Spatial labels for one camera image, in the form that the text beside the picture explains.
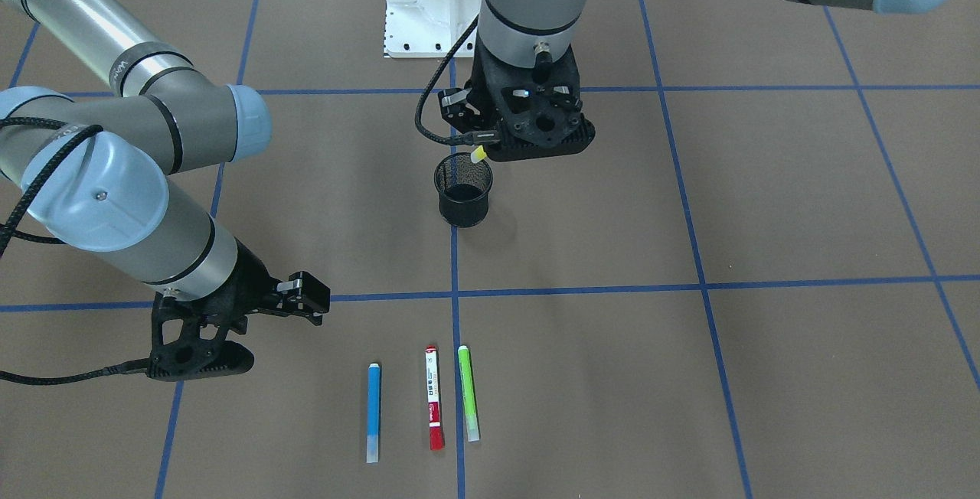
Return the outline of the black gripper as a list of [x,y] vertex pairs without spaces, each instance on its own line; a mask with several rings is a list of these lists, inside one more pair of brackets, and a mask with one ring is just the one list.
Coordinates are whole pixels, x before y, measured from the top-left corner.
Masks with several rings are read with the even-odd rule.
[[148,377],[174,383],[251,370],[254,355],[228,335],[245,334],[248,315],[254,313],[298,315],[315,327],[323,325],[332,300],[325,283],[305,270],[280,282],[243,244],[238,244],[237,255],[230,277],[210,295],[181,301],[157,294]]
[[483,145],[493,161],[570,156],[596,137],[579,85],[573,49],[539,71],[506,64],[477,44],[472,77],[439,91],[439,108],[463,143]]

